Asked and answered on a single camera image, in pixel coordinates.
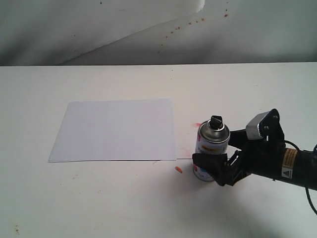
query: white wall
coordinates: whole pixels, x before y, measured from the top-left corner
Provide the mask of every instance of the white wall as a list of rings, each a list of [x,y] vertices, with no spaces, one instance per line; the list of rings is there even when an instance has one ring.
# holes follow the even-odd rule
[[[146,29],[64,64],[316,61],[316,12],[315,0],[206,0],[199,13]]]

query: white table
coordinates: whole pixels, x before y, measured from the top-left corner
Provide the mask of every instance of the white table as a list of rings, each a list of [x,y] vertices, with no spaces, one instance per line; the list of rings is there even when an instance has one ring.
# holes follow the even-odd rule
[[[48,163],[72,101],[170,98],[178,158],[194,150],[194,123],[220,114],[242,129],[272,108],[312,150],[316,75],[317,63],[1,67],[0,237],[317,237],[301,187],[256,175],[220,187],[190,160]]]

